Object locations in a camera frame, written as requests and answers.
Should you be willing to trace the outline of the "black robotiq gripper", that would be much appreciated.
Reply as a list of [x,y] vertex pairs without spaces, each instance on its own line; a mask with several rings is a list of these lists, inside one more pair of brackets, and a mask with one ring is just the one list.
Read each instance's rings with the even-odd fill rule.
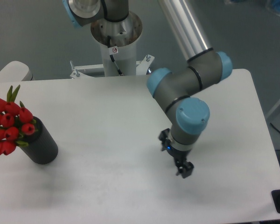
[[191,151],[191,145],[183,145],[177,142],[171,135],[169,128],[161,131],[159,134],[161,141],[161,151],[167,151],[175,160],[177,172],[175,175],[181,175],[183,179],[192,175],[194,165],[187,161],[187,155]]

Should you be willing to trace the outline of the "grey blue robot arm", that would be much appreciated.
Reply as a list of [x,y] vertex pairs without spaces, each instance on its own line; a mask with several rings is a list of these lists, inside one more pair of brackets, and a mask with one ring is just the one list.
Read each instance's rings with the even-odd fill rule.
[[[63,5],[75,27],[90,25],[101,47],[105,76],[146,74],[144,63],[136,63],[142,22],[127,0],[65,0]],[[172,124],[159,135],[162,150],[174,158],[177,174],[186,178],[194,169],[187,155],[210,118],[207,104],[194,95],[226,79],[233,66],[224,52],[210,46],[188,0],[161,0],[159,5],[188,65],[176,74],[167,68],[155,70],[147,88]]]

